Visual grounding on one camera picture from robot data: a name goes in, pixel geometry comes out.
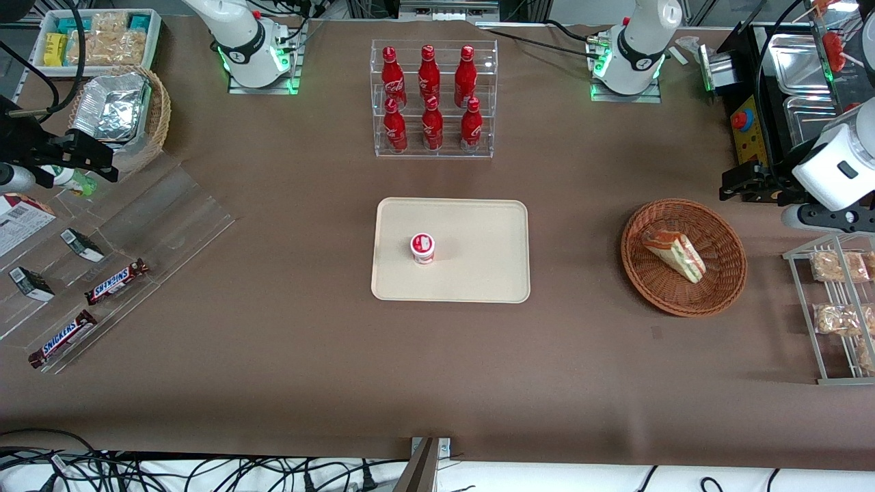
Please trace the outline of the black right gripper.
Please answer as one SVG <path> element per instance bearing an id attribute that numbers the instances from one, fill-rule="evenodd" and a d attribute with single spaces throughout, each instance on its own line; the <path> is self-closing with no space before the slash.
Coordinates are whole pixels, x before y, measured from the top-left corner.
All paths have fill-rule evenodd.
<path id="1" fill-rule="evenodd" d="M 19 110 L 9 98 L 1 96 L 1 160 L 6 164 L 34 166 L 38 186 L 51 189 L 55 174 L 41 165 L 90 169 L 103 180 L 118 182 L 119 170 L 113 166 L 113 150 L 87 133 L 72 128 L 64 136 L 45 131 L 33 116 L 13 118 Z"/>

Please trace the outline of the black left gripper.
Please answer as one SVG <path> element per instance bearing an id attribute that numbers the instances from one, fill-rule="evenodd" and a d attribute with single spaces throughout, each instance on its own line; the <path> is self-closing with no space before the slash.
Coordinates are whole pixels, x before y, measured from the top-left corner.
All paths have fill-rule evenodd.
<path id="1" fill-rule="evenodd" d="M 719 200 L 740 197 L 742 202 L 787 203 L 785 166 L 743 163 L 723 172 Z"/>

